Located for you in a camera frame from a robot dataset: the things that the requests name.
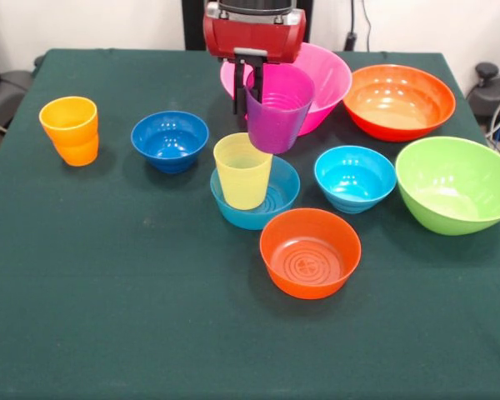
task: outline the orange bowl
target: orange bowl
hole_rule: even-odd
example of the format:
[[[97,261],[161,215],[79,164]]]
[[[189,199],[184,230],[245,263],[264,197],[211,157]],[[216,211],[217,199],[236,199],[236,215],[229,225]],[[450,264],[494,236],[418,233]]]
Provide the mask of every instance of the orange bowl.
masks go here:
[[[388,142],[421,138],[456,109],[450,88],[433,75],[403,65],[380,64],[352,74],[344,105],[369,135]]]
[[[316,208],[277,215],[263,229],[259,244],[270,278],[295,298],[334,294],[361,259],[361,242],[353,228]]]

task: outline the blue bowl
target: blue bowl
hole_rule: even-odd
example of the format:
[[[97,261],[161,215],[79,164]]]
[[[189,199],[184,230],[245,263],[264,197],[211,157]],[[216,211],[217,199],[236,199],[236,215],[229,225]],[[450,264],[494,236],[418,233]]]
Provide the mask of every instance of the blue bowl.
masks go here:
[[[289,210],[300,192],[300,178],[296,169],[275,156],[272,159],[267,196],[257,208],[243,211],[229,206],[224,200],[217,169],[211,174],[210,183],[221,214],[236,227],[255,231],[265,228],[271,219]]]
[[[339,211],[361,213],[396,186],[394,166],[379,152],[360,146],[330,148],[315,162],[315,178]]]
[[[132,130],[132,144],[164,173],[191,167],[209,138],[206,123],[189,112],[163,111],[141,120]]]

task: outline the cup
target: cup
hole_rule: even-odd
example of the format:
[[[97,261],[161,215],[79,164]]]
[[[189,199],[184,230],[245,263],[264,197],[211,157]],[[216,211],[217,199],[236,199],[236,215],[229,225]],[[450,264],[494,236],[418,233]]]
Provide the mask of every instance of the cup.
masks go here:
[[[263,69],[262,102],[251,88],[253,72],[245,85],[250,141],[265,153],[284,153],[297,140],[315,96],[313,80],[289,64],[266,64]]]
[[[42,108],[39,121],[65,163],[82,167],[96,159],[98,110],[93,101],[60,97]]]
[[[273,155],[257,150],[248,133],[228,135],[213,149],[226,203],[238,210],[258,207],[267,195]]]

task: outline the white wall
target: white wall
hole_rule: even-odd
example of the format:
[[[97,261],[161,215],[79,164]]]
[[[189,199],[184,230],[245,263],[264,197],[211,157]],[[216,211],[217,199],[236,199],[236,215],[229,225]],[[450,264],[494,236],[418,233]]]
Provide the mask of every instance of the white wall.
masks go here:
[[[477,62],[500,67],[500,0],[365,1],[373,51],[443,53],[463,91]],[[355,2],[362,51],[367,24]],[[349,3],[315,0],[313,43],[343,48]],[[29,69],[53,47],[184,49],[180,0],[0,0],[0,70]]]
[[[500,67],[500,0],[365,0],[372,23],[371,51],[443,53],[466,92],[474,66]],[[355,0],[356,50],[366,49],[368,25]],[[311,42],[342,49],[350,29],[350,0],[315,0]]]
[[[0,0],[0,71],[49,48],[184,49],[180,1]]]

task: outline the purple cup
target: purple cup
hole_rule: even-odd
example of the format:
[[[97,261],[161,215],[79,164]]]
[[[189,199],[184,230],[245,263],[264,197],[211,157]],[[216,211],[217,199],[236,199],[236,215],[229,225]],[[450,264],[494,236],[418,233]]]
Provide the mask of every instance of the purple cup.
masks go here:
[[[262,102],[250,92],[253,72],[248,75],[248,136],[255,148],[265,153],[284,153],[297,140],[315,95],[313,80],[290,64],[265,64]]]

